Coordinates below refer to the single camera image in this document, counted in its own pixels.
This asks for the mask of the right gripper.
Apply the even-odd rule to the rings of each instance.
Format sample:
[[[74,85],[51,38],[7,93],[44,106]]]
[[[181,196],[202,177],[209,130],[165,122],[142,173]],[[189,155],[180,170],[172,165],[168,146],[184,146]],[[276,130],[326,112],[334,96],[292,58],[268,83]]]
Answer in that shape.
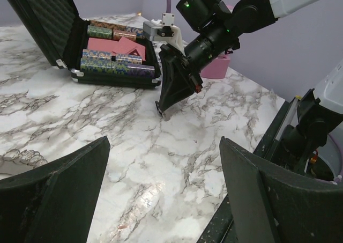
[[[199,93],[203,88],[200,72],[221,53],[239,47],[239,39],[230,30],[215,25],[205,28],[191,41],[184,48],[185,55],[170,44],[162,45],[159,112],[165,113],[174,104]]]

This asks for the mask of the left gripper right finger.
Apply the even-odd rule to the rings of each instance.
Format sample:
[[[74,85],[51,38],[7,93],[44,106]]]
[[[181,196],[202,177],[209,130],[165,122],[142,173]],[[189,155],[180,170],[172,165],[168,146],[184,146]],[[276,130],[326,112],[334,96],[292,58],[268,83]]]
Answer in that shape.
[[[342,242],[342,184],[298,175],[222,137],[239,242]]]

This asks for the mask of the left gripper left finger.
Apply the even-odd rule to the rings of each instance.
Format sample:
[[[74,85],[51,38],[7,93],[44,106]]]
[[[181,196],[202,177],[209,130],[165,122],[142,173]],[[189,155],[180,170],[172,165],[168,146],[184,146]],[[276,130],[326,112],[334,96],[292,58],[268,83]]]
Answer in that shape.
[[[86,242],[109,153],[104,136],[1,180],[1,242]]]

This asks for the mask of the black key fob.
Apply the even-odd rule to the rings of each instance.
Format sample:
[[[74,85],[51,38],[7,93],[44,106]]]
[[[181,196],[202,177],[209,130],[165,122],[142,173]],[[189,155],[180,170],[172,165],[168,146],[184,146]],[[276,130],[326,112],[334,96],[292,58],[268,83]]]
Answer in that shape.
[[[168,107],[166,109],[162,109],[158,101],[155,101],[155,105],[156,105],[157,112],[161,116],[161,118],[164,121],[169,121],[172,116],[172,108]]]

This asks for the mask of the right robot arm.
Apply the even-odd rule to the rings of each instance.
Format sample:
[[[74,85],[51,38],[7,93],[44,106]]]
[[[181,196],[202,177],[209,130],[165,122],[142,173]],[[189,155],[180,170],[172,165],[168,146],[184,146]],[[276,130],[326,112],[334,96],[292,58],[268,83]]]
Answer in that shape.
[[[161,115],[172,105],[202,90],[201,71],[220,54],[239,49],[239,36],[319,0],[240,0],[232,11],[223,0],[180,0],[176,8],[199,35],[185,50],[161,47],[162,90],[156,107]]]

